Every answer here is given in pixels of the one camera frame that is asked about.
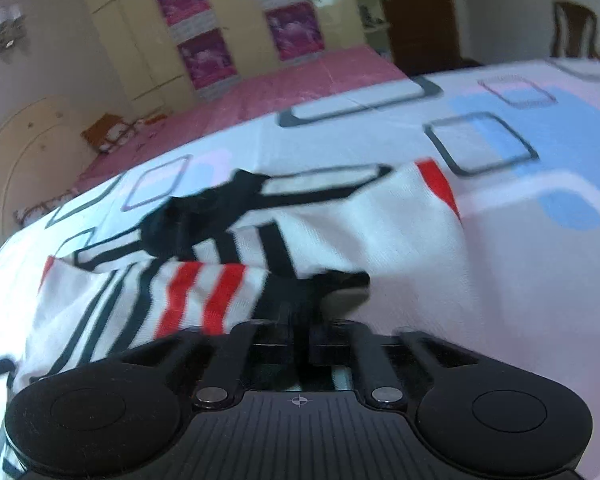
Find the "dark wooden door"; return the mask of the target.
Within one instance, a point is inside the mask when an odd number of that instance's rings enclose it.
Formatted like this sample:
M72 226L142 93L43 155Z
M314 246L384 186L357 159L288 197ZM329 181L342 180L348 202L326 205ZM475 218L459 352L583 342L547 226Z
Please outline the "dark wooden door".
M455 70L460 46L453 0L381 0L393 62L407 75Z

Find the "cream corner shelf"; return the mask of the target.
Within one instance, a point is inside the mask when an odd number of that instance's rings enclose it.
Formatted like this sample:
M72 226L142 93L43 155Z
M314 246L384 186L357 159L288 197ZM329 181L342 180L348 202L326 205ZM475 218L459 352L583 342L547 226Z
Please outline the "cream corner shelf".
M389 38L391 27L385 16L382 0L355 0L363 27L366 44L387 61L393 61Z

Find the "brown floral pillow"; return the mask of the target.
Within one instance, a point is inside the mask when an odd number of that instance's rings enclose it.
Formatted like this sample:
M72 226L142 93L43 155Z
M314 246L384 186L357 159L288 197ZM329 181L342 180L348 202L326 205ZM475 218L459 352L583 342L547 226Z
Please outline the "brown floral pillow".
M14 212L14 220L20 228L25 228L26 226L30 226L31 223L40 220L46 214L70 202L70 200L73 200L78 195L79 193L75 188L70 188L70 190L65 190L65 192L49 200L42 200L42 202L33 206L17 209Z

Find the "patterned white blue bedsheet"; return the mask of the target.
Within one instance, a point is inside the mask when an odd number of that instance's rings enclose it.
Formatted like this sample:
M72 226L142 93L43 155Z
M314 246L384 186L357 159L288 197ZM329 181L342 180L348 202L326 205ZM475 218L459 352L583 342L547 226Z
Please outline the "patterned white blue bedsheet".
M373 84L209 134L90 188L0 248L0 431L7 379L49 254L134 226L237 170L302 172L433 160L466 235L468 341L552 378L593 415L580 471L600 479L600 63L514 63Z

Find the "pink bed cover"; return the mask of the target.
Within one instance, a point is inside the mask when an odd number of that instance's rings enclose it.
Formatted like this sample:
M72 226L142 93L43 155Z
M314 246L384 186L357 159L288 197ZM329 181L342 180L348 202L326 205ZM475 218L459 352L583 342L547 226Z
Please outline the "pink bed cover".
M313 61L244 80L217 100L143 126L122 148L97 156L72 189L84 193L183 144L251 119L405 77L367 46L327 52Z

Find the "striped white black red garment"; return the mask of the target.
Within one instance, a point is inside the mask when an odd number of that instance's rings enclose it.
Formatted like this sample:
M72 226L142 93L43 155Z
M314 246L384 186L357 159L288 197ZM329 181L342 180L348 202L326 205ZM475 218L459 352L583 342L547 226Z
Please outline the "striped white black red garment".
M0 479L356 479L430 474L396 334L468 341L475 291L430 159L239 170L137 224L49 254L7 379ZM286 347L252 343L290 304ZM309 344L309 314L350 344Z

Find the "cream bed headboard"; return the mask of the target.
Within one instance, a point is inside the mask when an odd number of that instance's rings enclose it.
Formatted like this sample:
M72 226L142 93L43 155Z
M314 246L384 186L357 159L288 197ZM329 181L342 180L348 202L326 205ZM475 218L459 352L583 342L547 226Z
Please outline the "cream bed headboard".
M71 188L96 154L88 118L63 96L35 102L0 127L0 247L18 231L14 212Z

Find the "dark wooden chair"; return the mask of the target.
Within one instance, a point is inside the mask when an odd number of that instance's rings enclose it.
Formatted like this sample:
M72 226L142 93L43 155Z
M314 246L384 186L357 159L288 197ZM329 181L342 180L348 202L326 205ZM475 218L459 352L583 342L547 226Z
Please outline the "dark wooden chair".
M598 19L594 11L568 0L553 1L552 58L596 58Z

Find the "cream wardrobe with purple panels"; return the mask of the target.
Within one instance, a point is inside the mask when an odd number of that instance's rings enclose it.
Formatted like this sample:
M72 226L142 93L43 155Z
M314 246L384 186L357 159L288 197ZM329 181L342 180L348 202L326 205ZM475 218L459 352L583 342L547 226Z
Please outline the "cream wardrobe with purple panels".
M355 0L210 0L206 19L219 29L240 79L285 66L266 12L308 2L328 52L362 46L363 26ZM189 79L176 41L156 0L85 0L135 116L158 108L180 112L200 97Z

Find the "orange patterned pillow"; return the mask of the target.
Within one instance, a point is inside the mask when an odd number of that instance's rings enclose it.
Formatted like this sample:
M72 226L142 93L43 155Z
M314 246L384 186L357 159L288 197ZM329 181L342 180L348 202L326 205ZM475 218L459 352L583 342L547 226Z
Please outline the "orange patterned pillow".
M126 122L118 115L103 114L81 136L96 153L108 155L127 144L135 133L132 122Z

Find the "wall lamp fixture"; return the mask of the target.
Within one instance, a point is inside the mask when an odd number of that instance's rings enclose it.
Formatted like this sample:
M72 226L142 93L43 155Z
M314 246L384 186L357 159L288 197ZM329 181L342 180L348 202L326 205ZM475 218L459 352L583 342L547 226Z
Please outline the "wall lamp fixture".
M0 61L10 63L15 53L28 54L29 50L26 14L17 3L2 6L0 8Z

